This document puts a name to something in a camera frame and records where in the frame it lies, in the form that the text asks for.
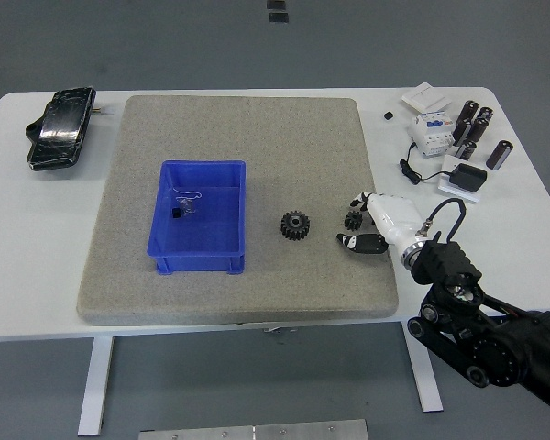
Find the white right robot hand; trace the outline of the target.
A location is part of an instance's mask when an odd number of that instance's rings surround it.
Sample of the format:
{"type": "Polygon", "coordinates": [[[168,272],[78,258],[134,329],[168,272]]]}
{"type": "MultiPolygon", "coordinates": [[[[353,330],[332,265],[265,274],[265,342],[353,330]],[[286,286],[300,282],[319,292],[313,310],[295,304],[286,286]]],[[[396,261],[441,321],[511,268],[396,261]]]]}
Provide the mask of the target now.
{"type": "Polygon", "coordinates": [[[379,232],[358,236],[338,234],[336,238],[345,248],[358,254],[381,254],[393,245],[403,260],[416,257],[422,250],[427,237],[418,234],[423,219],[411,200],[362,192],[350,204],[359,205],[369,213],[379,232]]]}

